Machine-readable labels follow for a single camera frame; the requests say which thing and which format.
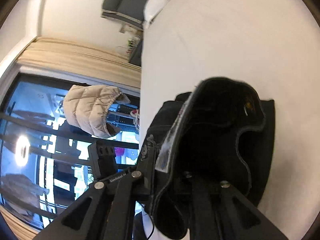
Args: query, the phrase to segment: glass window pane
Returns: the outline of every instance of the glass window pane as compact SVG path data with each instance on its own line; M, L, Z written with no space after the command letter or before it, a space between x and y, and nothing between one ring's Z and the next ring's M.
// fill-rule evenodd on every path
M52 134L58 130L71 135L94 137L66 121L62 102L67 92L65 89L20 81L4 109L8 116L41 125L47 129L46 132L28 128L26 123L18 125L0 119L3 188L24 203L54 214L63 212L93 182L88 153L91 143ZM134 105L111 106L107 121L122 131L109 140L139 143L133 118L128 117L130 111L136 108ZM112 113L116 111L128 116ZM115 153L119 164L134 165L139 155L138 150L123 147L115 147ZM5 208L36 228L42 229L52 221L15 205L9 199L3 200Z

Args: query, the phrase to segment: white wall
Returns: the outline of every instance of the white wall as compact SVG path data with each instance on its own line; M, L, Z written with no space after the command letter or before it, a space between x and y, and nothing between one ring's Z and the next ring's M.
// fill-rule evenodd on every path
M124 53L129 33L121 24L101 18L103 0L46 0L41 36L89 43Z
M0 62L26 34L29 0L19 0L0 29Z
M274 99L274 153L259 208L301 240L320 210L319 66L320 28L302 0L170 0L144 32L140 137L164 101L209 77L245 81Z

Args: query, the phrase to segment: window frame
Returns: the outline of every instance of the window frame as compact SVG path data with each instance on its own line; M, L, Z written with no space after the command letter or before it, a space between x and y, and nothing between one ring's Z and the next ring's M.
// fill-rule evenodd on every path
M39 76L39 75L34 75L34 74L26 74L26 73L18 73L16 77L14 78L13 82L11 83L10 87L8 88L7 92L5 93L5 96L0 104L0 125L2 124L3 120L6 121L6 125L8 122L14 122L18 125L37 130L37 131L43 131L43 130L48 130L50 134L55 134L57 136L61 136L63 138L71 138L77 141L85 141L85 142L90 142L94 143L97 138L93 137L84 137L80 135L75 135L73 133L68 133L68 132L62 132L59 130L52 130L52 129L47 129L46 127L43 127L41 125L29 122L27 120L19 119L19 118L14 118L10 115L7 115L5 113L9 102L20 82L30 82L33 84L39 84L39 85L44 85L44 86L50 86L58 89L64 89L64 90L69 90L72 85L80 85L80 86L90 86L87 83L79 83L79 82L73 82L70 80L63 80L63 79L57 79L57 78L52 78L52 77L46 77L46 76ZM136 105L139 107L140 104L140 98L133 96L133 95L128 95L128 98L130 101L133 103L133 105ZM121 141L112 141L112 140L106 140L106 139L99 139L99 140L104 140L106 145L112 146L112 147L122 147L122 148L131 148L131 149L138 149L139 150L139 144L135 143L127 143L127 142L121 142ZM0 147L0 176L1 176L1 165L2 165L2 154L3 154L3 146L4 146L4 140L1 140L1 147ZM54 156L54 154L50 154L47 151L32 151L32 153L38 155L38 159L36 162L36 180L39 182L39 161L40 157L44 156L45 159L47 158L52 158L54 160L58 161L65 161L67 163L73 163L73 164L80 164L80 165L86 165L86 166L92 166L92 161L91 160L80 160L72 156ZM127 167L130 167L132 165L127 165L127 164L118 164L118 169L125 169ZM4 203L4 199L10 200L11 202L17 204L21 208L24 208L26 210L29 210L33 213L36 213L40 216L44 216L50 219L54 219L57 217L57 214L51 213L49 211L45 211L42 209L39 209L37 207L34 207L28 203L25 203L21 200L19 200L17 197L14 195L10 194L9 192L5 192L3 189L1 189L1 198L2 198L2 203Z

